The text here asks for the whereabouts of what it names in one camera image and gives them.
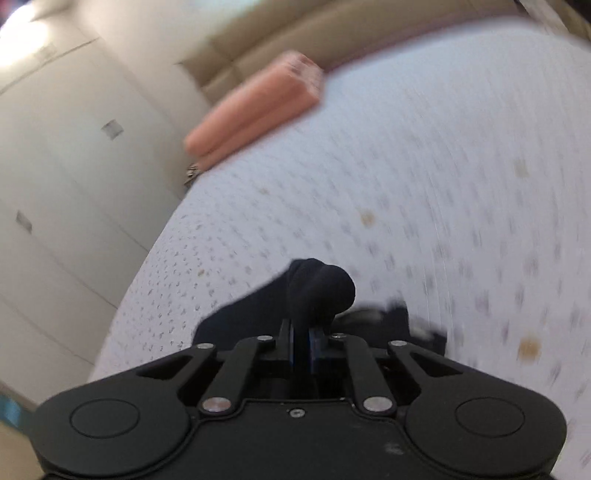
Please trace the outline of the black track jacket white stripes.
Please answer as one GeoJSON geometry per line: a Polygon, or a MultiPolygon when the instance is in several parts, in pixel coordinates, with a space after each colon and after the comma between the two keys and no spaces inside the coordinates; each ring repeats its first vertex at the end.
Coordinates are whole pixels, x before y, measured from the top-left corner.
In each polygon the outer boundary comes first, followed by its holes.
{"type": "Polygon", "coordinates": [[[341,267],[314,258],[297,259],[259,289],[202,319],[191,344],[211,343],[230,350],[245,338],[279,335],[281,324],[288,320],[297,332],[318,329],[326,335],[359,336],[380,349],[393,340],[405,341],[445,354],[447,335],[428,326],[414,332],[404,301],[356,307],[355,299],[355,283],[341,267]]]}

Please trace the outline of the floral white bed cover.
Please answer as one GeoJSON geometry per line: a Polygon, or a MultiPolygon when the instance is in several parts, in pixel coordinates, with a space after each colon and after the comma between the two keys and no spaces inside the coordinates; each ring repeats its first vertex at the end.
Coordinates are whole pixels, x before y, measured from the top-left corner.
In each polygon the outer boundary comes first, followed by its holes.
{"type": "Polygon", "coordinates": [[[401,298],[450,356],[537,390],[590,475],[590,47],[520,18],[342,67],[322,105],[202,175],[125,294],[100,379],[186,348],[295,258],[401,298]]]}

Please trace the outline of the white wardrobe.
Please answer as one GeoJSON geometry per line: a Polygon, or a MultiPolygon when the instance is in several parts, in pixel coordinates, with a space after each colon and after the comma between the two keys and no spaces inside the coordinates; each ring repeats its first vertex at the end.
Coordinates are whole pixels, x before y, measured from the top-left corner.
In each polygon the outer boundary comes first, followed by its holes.
{"type": "Polygon", "coordinates": [[[182,136],[98,40],[1,95],[1,379],[39,404],[87,380],[183,194],[182,136]]]}

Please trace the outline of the folded pink blanket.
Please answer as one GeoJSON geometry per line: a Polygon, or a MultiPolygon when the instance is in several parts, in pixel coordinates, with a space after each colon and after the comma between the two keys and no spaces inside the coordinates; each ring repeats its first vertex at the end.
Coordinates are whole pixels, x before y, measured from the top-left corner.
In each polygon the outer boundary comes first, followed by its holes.
{"type": "Polygon", "coordinates": [[[225,95],[184,139],[197,176],[243,147],[314,108],[324,93],[324,71],[287,51],[225,95]]]}

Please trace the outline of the beige padded headboard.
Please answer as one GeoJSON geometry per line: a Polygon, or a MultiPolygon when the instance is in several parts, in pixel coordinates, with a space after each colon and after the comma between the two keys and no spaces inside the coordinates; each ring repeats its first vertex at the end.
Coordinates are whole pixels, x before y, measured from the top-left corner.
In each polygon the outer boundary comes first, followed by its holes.
{"type": "Polygon", "coordinates": [[[332,70],[429,31],[520,15],[581,38],[590,35],[587,1],[257,1],[200,40],[179,64],[215,104],[288,50],[332,70]]]}

